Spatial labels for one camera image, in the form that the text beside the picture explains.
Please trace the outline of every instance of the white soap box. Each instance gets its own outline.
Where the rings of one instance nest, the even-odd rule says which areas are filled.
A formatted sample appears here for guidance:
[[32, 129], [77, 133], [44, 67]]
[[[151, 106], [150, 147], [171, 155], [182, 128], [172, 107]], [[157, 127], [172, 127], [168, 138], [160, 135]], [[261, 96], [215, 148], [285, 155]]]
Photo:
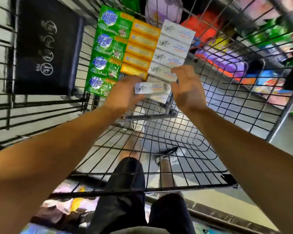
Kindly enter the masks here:
[[135, 84], [135, 94], [160, 94], [166, 92], [164, 82], [140, 82]]
[[[147, 82], [162, 82], [162, 81], [152, 76], [149, 76], [147, 79]], [[165, 82], [164, 82], [164, 87], [166, 88], [166, 92], [164, 92], [163, 94], [150, 94], [150, 95], [146, 95], [146, 97], [154, 101], [165, 104], [172, 89], [170, 87], [170, 84]]]
[[151, 62], [148, 74], [168, 83], [177, 81], [176, 74], [171, 73], [170, 68], [160, 65], [153, 61]]
[[156, 48], [159, 48], [160, 50], [179, 56], [181, 58], [186, 58], [190, 49], [190, 45], [181, 43], [175, 39], [161, 34], [158, 39]]
[[195, 31], [171, 22], [168, 19], [164, 21], [161, 33], [188, 45], [192, 43], [195, 36]]
[[185, 62], [183, 58], [164, 52], [160, 49], [155, 50], [152, 61], [169, 68], [181, 66]]

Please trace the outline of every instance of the black pants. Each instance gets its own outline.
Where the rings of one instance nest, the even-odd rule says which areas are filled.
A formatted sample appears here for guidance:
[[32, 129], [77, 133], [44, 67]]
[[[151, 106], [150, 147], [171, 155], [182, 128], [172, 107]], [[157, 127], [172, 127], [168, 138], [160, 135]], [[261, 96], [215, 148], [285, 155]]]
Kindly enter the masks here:
[[[112, 175], [108, 189], [145, 188], [141, 163], [126, 157], [120, 161]], [[186, 203], [179, 194], [162, 196], [151, 206], [149, 223], [145, 219], [145, 195], [143, 193], [120, 196], [102, 196], [87, 230], [88, 234], [109, 234], [129, 227], [149, 226], [166, 229], [170, 234], [195, 234]]]

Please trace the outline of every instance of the purple package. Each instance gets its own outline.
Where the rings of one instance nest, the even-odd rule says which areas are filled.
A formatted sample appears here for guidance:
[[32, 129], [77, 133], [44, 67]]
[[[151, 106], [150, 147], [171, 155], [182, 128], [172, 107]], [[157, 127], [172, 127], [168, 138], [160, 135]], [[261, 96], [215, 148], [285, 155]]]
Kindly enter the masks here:
[[218, 49], [209, 48], [210, 46], [198, 48], [195, 52], [195, 56], [197, 58], [203, 58], [204, 61], [215, 66], [217, 71], [220, 71], [230, 78], [237, 78], [237, 80], [240, 81], [247, 70], [246, 62], [244, 62], [239, 55], [229, 49], [219, 51]]

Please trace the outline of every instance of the person's left arm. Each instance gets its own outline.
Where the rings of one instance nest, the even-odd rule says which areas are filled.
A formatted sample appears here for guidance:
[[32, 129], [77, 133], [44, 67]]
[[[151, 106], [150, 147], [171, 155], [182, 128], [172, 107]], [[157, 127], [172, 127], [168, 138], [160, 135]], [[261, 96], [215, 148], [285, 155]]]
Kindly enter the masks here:
[[103, 106], [0, 151], [0, 233], [19, 233], [117, 118], [144, 98], [126, 77]]

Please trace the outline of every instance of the orange package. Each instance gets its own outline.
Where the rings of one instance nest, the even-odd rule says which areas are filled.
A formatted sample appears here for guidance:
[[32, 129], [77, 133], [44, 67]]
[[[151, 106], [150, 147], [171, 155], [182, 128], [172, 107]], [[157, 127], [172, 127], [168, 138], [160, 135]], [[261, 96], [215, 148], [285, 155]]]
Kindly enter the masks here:
[[129, 41], [153, 51], [156, 49], [157, 40], [151, 39], [134, 31], [130, 32]]
[[141, 70], [140, 68], [123, 63], [121, 65], [121, 73], [127, 75], [137, 75], [143, 80], [147, 80], [147, 71]]
[[154, 51], [139, 46], [138, 44], [129, 42], [126, 47], [126, 52], [138, 57], [152, 61]]
[[153, 27], [150, 24], [135, 19], [133, 21], [132, 31], [136, 31], [152, 39], [158, 39], [160, 36], [160, 28]]
[[151, 61], [145, 60], [127, 52], [125, 52], [123, 62], [139, 67], [143, 70], [148, 70], [151, 64]]

